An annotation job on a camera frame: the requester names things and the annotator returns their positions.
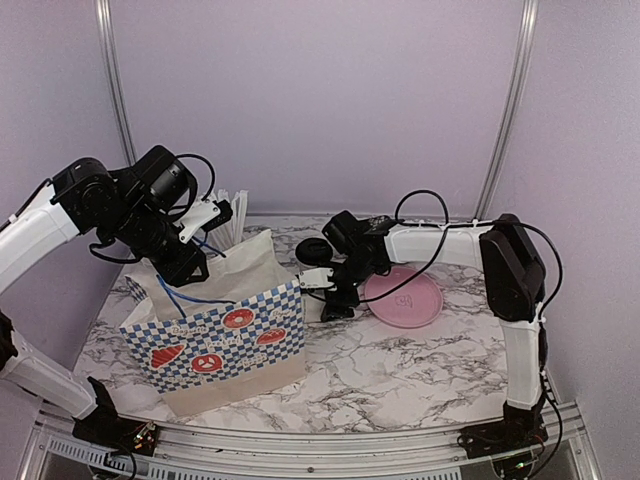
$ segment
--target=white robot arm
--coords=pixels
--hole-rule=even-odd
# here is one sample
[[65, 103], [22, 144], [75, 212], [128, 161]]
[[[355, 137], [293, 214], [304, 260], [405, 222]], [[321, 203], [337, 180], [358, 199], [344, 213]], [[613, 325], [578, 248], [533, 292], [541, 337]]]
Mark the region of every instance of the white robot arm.
[[[194, 233], [228, 221], [228, 202], [196, 199], [197, 183], [181, 162], [156, 146], [133, 167], [107, 171], [95, 159], [81, 159], [45, 181], [27, 203], [0, 227], [0, 294], [31, 266], [60, 245], [96, 228], [101, 244], [127, 244], [135, 258], [151, 260], [165, 281], [181, 286], [208, 276], [206, 257], [191, 241]], [[175, 202], [189, 193], [183, 212]], [[112, 259], [118, 263], [129, 260]], [[79, 438], [113, 446], [129, 443], [125, 433], [138, 422], [120, 419], [100, 382], [74, 375], [29, 344], [0, 313], [0, 378], [54, 403], [76, 420]], [[149, 444], [136, 450], [150, 453]]]
[[[461, 432], [460, 445], [470, 458], [535, 444], [536, 436], [547, 435], [540, 420], [545, 268], [517, 217], [505, 214], [488, 223], [405, 226], [389, 217], [357, 220], [344, 211], [323, 228], [328, 242], [307, 239], [296, 249], [302, 263], [318, 267], [302, 272], [300, 283], [324, 290], [323, 321], [352, 317], [361, 302], [356, 287], [392, 264], [441, 262], [484, 272], [488, 304], [504, 332], [508, 386], [502, 422]], [[332, 261], [332, 247], [346, 255], [344, 262]]]

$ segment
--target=purple wall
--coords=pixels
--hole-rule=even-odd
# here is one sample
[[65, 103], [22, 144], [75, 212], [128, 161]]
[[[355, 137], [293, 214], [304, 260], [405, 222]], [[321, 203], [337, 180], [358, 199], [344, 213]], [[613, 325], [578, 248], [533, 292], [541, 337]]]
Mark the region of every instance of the purple wall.
[[138, 153], [210, 156], [254, 212], [390, 212], [430, 187], [473, 214], [521, 1], [112, 5]]
[[492, 204], [493, 215], [517, 212], [547, 231], [561, 252], [550, 370], [562, 396], [577, 398], [607, 479], [640, 468], [638, 25], [634, 2], [540, 3]]
[[[46, 177], [94, 156], [124, 165], [103, 71], [93, 2], [0, 4], [0, 217]], [[36, 347], [72, 366], [116, 269], [76, 240], [27, 272], [0, 308]], [[0, 471], [14, 478], [37, 402], [0, 383]]]

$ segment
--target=tabletop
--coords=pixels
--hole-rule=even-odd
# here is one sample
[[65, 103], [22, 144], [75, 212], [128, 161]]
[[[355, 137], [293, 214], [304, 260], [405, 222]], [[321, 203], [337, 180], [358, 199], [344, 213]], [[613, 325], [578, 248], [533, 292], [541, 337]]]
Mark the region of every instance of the tabletop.
[[[327, 218], [253, 217], [245, 238], [270, 228], [278, 261], [300, 271], [296, 245], [321, 236]], [[198, 415], [176, 417], [129, 353], [118, 327], [136, 306], [124, 275], [93, 325], [75, 372], [101, 380], [118, 411], [150, 420], [266, 432], [393, 431], [461, 424], [502, 415], [507, 372], [497, 318], [481, 272], [435, 264], [428, 275], [444, 296], [430, 325], [402, 330], [365, 306], [353, 319], [321, 323], [320, 304], [305, 298], [304, 380]]]

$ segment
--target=paper bag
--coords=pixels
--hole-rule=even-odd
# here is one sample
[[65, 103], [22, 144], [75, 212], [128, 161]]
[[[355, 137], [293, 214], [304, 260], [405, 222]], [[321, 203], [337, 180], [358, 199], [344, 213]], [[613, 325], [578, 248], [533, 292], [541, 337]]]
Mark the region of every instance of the paper bag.
[[[227, 258], [208, 261], [206, 282], [175, 289], [207, 303], [178, 297], [177, 308], [146, 267], [127, 278], [140, 303], [120, 331], [150, 383], [179, 416], [281, 388], [305, 375], [300, 287], [276, 261], [271, 232], [225, 253]], [[214, 300], [230, 303], [209, 303]]]

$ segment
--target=pink plate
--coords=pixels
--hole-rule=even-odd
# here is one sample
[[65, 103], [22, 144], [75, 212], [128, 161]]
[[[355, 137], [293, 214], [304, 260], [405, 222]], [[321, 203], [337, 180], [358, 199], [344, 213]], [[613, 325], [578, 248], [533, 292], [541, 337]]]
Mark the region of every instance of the pink plate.
[[[364, 286], [365, 298], [373, 298], [392, 289], [416, 271], [395, 266], [386, 277], [374, 275]], [[418, 328], [433, 322], [442, 310], [442, 292], [426, 275], [419, 275], [388, 297], [369, 303], [376, 317], [398, 328]]]

